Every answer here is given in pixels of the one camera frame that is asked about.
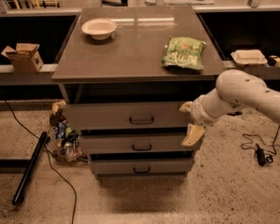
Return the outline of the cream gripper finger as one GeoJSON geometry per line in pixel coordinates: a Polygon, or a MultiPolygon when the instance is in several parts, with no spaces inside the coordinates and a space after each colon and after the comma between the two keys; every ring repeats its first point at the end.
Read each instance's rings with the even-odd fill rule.
{"type": "Polygon", "coordinates": [[[184,147],[192,147],[203,137],[204,132],[204,126],[190,123],[188,125],[186,137],[182,141],[182,145],[184,147]]]}
{"type": "Polygon", "coordinates": [[[192,107],[192,101],[185,102],[184,104],[182,104],[182,106],[179,107],[179,111],[183,113],[190,112],[191,107],[192,107]]]}

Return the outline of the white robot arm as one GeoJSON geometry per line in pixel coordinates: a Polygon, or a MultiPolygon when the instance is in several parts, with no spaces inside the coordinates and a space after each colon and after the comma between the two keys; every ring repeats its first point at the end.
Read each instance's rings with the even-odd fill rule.
{"type": "Polygon", "coordinates": [[[207,126],[245,107],[255,108],[280,125],[280,91],[269,89],[262,79],[240,70],[221,73],[213,90],[179,107],[180,112],[189,113],[182,145],[192,147],[203,137],[207,126]]]}

